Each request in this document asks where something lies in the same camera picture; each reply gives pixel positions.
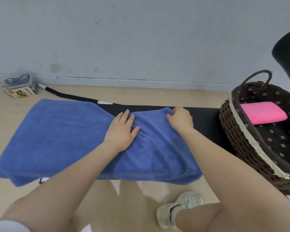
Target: shoe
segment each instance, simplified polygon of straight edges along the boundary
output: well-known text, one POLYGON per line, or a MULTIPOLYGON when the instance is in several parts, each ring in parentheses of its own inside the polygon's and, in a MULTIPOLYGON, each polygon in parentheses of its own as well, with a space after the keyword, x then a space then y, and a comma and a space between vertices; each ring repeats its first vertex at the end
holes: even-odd
POLYGON ((177 228, 175 217, 180 210, 194 208, 202 204, 202 197, 194 191, 187 191, 182 193, 177 198, 175 203, 167 203, 158 207, 157 219, 159 226, 163 229, 167 229, 169 227, 177 228))

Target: sock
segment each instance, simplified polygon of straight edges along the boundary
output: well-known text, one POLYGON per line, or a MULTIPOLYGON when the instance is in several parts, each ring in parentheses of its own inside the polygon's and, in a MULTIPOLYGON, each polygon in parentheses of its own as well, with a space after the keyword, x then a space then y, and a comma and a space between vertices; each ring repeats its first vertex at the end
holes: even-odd
POLYGON ((177 213, 183 209, 186 209, 186 207, 184 207, 182 205, 177 205, 170 210, 170 222, 173 226, 177 227, 176 222, 175 222, 175 218, 176 218, 177 213))

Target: wall stain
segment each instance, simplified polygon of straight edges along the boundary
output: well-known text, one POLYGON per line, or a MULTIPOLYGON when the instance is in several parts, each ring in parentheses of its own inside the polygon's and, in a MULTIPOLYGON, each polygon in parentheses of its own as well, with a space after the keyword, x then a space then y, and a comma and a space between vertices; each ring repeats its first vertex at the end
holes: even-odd
POLYGON ((58 63, 52 63, 49 66, 49 70, 50 70, 50 72, 58 73, 58 72, 62 72, 63 67, 60 64, 58 64, 58 63))

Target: towel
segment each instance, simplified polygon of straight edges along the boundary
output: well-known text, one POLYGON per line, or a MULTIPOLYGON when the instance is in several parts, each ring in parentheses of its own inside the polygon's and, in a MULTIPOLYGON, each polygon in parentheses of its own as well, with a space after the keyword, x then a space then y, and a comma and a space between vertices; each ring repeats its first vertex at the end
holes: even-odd
MULTIPOLYGON (((139 134, 98 179, 186 185, 201 177, 185 141, 165 117, 170 108, 134 114, 132 128, 139 126, 139 134)), ((0 178, 19 187, 52 177, 101 144, 113 118, 90 102, 40 100, 0 156, 0 178)))

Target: white sleeve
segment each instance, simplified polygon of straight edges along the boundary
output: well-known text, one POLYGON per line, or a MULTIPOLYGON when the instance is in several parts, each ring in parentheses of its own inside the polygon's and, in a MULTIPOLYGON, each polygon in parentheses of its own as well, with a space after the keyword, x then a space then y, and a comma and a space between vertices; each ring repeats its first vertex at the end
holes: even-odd
POLYGON ((0 221, 0 232, 30 232, 30 230, 19 222, 0 221))

